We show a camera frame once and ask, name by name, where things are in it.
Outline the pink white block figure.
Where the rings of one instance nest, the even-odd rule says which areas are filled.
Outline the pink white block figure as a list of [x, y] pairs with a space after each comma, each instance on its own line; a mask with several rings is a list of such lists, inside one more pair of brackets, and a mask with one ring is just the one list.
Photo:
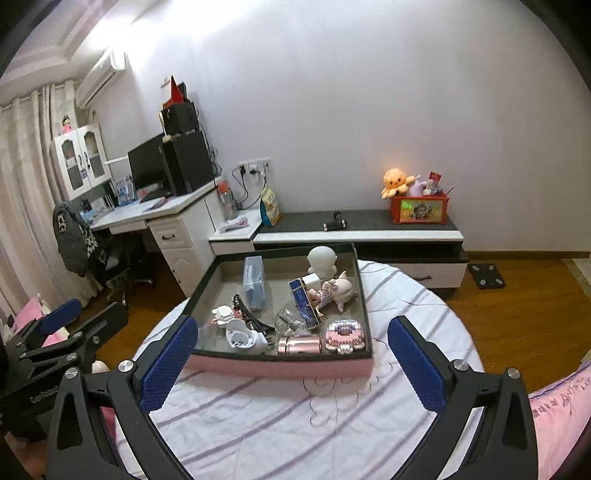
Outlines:
[[211, 313], [213, 314], [211, 323], [221, 328], [223, 328], [232, 320], [242, 321], [242, 312], [228, 305], [218, 306], [212, 309]]

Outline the white ceramic holder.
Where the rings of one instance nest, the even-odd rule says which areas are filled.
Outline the white ceramic holder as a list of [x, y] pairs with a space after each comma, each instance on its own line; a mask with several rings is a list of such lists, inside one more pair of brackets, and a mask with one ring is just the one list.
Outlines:
[[230, 352], [259, 355], [269, 347], [263, 333], [250, 329], [243, 320], [232, 319], [224, 329]]

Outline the black flower hair clip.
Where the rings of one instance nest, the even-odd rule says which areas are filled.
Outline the black flower hair clip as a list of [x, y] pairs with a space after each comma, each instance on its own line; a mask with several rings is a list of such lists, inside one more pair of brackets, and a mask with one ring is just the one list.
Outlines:
[[232, 297], [232, 310], [235, 314], [235, 317], [242, 319], [249, 329], [263, 333], [264, 336], [273, 334], [276, 330], [270, 325], [267, 325], [266, 323], [263, 323], [263, 321], [257, 319], [256, 316], [253, 315], [252, 311], [246, 307], [245, 302], [243, 302], [242, 297], [239, 294], [235, 294]]

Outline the clear bag of masks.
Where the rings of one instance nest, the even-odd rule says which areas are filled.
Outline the clear bag of masks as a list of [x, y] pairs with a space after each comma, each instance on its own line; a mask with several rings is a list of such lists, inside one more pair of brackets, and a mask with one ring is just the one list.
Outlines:
[[242, 270], [242, 291], [246, 303], [253, 311], [263, 311], [269, 306], [266, 294], [266, 271], [262, 256], [245, 258]]

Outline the pink patterned compact case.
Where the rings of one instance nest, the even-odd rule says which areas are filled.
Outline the pink patterned compact case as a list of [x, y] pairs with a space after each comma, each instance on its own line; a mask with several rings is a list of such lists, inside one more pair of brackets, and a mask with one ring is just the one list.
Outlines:
[[325, 349], [348, 355], [366, 347], [365, 330], [353, 319], [335, 320], [325, 327]]

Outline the rose gold cylinder jar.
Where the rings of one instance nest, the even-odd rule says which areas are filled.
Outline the rose gold cylinder jar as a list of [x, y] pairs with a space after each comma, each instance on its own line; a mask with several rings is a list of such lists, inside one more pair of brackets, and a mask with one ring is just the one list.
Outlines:
[[279, 355], [319, 355], [322, 353], [322, 342], [318, 335], [280, 337], [277, 342]]

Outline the clear glass perfume bottle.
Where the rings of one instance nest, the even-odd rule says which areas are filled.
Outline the clear glass perfume bottle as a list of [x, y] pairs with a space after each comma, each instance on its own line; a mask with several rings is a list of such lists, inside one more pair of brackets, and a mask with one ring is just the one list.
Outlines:
[[300, 314], [288, 308], [281, 308], [274, 316], [274, 327], [280, 336], [308, 336], [311, 332]]

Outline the blue rectangular box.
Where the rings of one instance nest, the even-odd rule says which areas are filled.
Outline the blue rectangular box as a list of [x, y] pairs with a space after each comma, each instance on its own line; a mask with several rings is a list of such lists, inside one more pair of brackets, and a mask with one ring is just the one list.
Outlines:
[[318, 314], [315, 308], [311, 305], [308, 290], [305, 288], [304, 281], [301, 278], [291, 280], [290, 283], [291, 295], [294, 298], [294, 304], [297, 307], [298, 313], [304, 319], [305, 326], [310, 330], [317, 329], [321, 325]]

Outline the pink pig figurine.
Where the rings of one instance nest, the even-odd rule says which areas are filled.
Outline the pink pig figurine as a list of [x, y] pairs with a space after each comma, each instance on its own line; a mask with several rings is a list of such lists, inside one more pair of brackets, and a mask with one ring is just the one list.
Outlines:
[[334, 303], [339, 313], [344, 313], [346, 304], [356, 297], [356, 291], [353, 289], [353, 283], [349, 281], [346, 271], [342, 271], [338, 278], [329, 279], [322, 283], [318, 289], [308, 289], [308, 299], [311, 301], [311, 307], [319, 318], [324, 317], [322, 309], [329, 304]]

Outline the white power adapter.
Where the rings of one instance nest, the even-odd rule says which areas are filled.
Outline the white power adapter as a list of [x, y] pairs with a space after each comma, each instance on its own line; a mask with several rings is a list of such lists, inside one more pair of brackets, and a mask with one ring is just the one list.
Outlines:
[[308, 290], [310, 290], [310, 289], [318, 290], [318, 289], [322, 288], [322, 280], [315, 273], [305, 275], [303, 278], [301, 278], [301, 281], [304, 282], [304, 286]]

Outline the white doll head figure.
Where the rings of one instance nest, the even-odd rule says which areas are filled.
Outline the white doll head figure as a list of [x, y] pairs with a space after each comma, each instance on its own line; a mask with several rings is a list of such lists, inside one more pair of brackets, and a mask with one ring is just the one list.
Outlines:
[[337, 272], [338, 255], [328, 246], [317, 246], [308, 253], [308, 274], [318, 275], [319, 279], [329, 279]]

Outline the round teal lidded container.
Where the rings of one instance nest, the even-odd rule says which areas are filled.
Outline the round teal lidded container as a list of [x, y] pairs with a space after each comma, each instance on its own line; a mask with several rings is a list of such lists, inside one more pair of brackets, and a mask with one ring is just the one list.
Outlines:
[[217, 323], [204, 323], [198, 331], [195, 349], [205, 352], [228, 353], [225, 328]]

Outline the orange capped bottle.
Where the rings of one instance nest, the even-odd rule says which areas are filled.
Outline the orange capped bottle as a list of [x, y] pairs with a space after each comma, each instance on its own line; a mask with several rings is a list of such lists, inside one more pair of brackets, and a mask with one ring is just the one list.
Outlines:
[[221, 201], [221, 208], [223, 217], [226, 221], [233, 220], [238, 217], [238, 211], [236, 210], [235, 198], [229, 187], [228, 181], [222, 180], [217, 185], [217, 192], [219, 201]]

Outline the black computer tower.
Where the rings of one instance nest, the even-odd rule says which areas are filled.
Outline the black computer tower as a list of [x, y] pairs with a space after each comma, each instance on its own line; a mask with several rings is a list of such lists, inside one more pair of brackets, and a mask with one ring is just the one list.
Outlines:
[[175, 196], [197, 191], [214, 180], [211, 157], [200, 131], [192, 131], [163, 141], [160, 149], [164, 170]]

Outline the white wall cabinet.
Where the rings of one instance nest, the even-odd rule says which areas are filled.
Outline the white wall cabinet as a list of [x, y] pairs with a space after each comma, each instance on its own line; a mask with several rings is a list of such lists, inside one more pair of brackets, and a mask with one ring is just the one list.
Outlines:
[[111, 179], [107, 156], [97, 124], [86, 125], [55, 137], [52, 150], [64, 198], [75, 200]]

